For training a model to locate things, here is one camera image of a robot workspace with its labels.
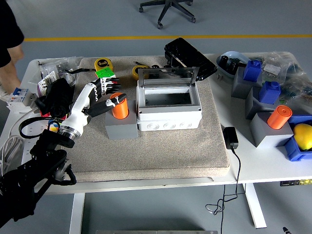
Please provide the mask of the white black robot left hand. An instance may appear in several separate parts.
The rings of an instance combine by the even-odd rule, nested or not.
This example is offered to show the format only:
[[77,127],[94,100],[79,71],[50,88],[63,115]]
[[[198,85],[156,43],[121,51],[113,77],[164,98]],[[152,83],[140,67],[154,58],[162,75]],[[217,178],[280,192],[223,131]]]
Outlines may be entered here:
[[98,78],[84,86],[72,107],[70,116],[60,125],[60,134],[80,137],[83,133],[83,127],[89,123],[90,118],[112,110],[126,99],[126,94],[119,94],[99,102],[99,99],[106,94],[107,85],[105,79]]

